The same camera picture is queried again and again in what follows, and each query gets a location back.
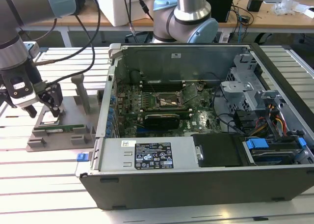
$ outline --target yellow wire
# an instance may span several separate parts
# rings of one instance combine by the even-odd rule
[[[267,126],[267,124],[264,124],[263,126],[261,126],[259,129],[257,129],[255,132],[253,132],[253,133],[251,134],[251,136],[254,135],[254,134],[256,134],[257,132],[260,132],[260,131],[263,130],[266,126]]]
[[[283,125],[283,122],[282,122],[280,119],[278,119],[278,118],[276,118],[276,120],[277,120],[278,122],[280,122],[280,124],[281,124],[281,129],[282,129],[282,131],[283,131],[283,133],[284,133],[284,125]]]

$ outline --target desk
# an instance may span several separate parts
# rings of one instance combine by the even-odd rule
[[[314,5],[314,0],[296,0],[301,4]],[[238,6],[246,9],[248,0],[239,1]],[[272,4],[262,4],[259,12],[254,15],[254,23],[248,28],[248,32],[272,32],[272,33],[314,33],[314,20],[300,13],[295,15],[276,16],[270,12]],[[87,0],[86,5],[79,15],[88,31],[95,30],[97,25],[96,5],[92,0]],[[50,30],[53,20],[45,21],[24,27],[25,30]],[[149,19],[141,19],[133,22],[136,31],[153,31],[153,22]],[[219,23],[219,32],[222,32],[219,42],[226,42],[229,33],[236,27],[236,15],[232,12],[226,23]],[[68,32],[83,31],[74,16],[67,16],[58,20],[56,31],[62,35],[65,47],[71,47]],[[102,14],[100,31],[128,31],[129,26],[113,27],[105,15]]]
[[[50,48],[46,53],[41,54],[38,61],[60,58],[78,49]],[[290,56],[291,53],[280,46],[264,46],[263,50],[273,58],[288,82],[298,93],[300,91],[299,94],[303,92],[300,85],[303,85],[307,91],[310,90],[308,85],[313,86],[314,80],[304,74],[306,71],[303,68],[307,71],[309,69],[300,64],[302,63],[300,59],[294,60]],[[97,89],[105,87],[107,70],[110,66],[108,48],[98,47],[96,53],[95,66],[84,79],[88,94],[95,94]],[[91,50],[87,48],[75,58],[39,66],[38,70],[44,80],[53,81],[69,74],[69,71],[85,68],[91,58]],[[272,87],[270,79],[265,78],[265,80]],[[71,80],[63,80],[60,84],[64,96],[75,94],[75,85]],[[42,107],[38,103],[34,106],[38,111]],[[76,155],[80,152],[89,152],[91,149],[27,153],[25,147],[35,121],[36,119],[27,116],[27,112],[21,109],[0,107],[0,223],[2,224],[55,224],[56,220],[61,224],[255,224],[253,217],[268,218],[269,220],[265,222],[267,224],[314,223],[314,187],[292,201],[285,202],[102,211],[96,207],[94,200],[76,177],[89,168],[89,162],[78,165]]]

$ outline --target white box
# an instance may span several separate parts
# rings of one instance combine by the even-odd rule
[[[155,0],[143,0],[145,1],[147,7],[149,8],[150,15],[153,16],[153,6]],[[126,25],[128,20],[128,15],[124,0],[98,0],[100,9],[104,15],[108,18],[113,26]],[[131,0],[131,20],[139,20],[149,18],[146,15],[138,0]]]
[[[311,19],[314,18],[314,6],[311,6],[310,8],[308,8],[305,12],[305,15],[309,16]]]

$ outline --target blue clip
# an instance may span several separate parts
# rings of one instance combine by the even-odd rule
[[[302,146],[302,148],[306,148],[306,141],[303,138],[300,137],[298,139],[298,141],[299,141],[300,145]]]
[[[88,162],[88,153],[80,153],[77,155],[77,162]]]
[[[252,138],[246,142],[249,149],[268,149],[269,145],[267,141],[263,138]]]

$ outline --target red wire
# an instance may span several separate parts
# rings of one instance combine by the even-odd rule
[[[255,127],[255,128],[257,128],[258,122],[259,122],[261,119],[265,119],[265,118],[264,118],[264,117],[260,117],[259,119],[257,119],[257,121],[256,121],[256,127]]]

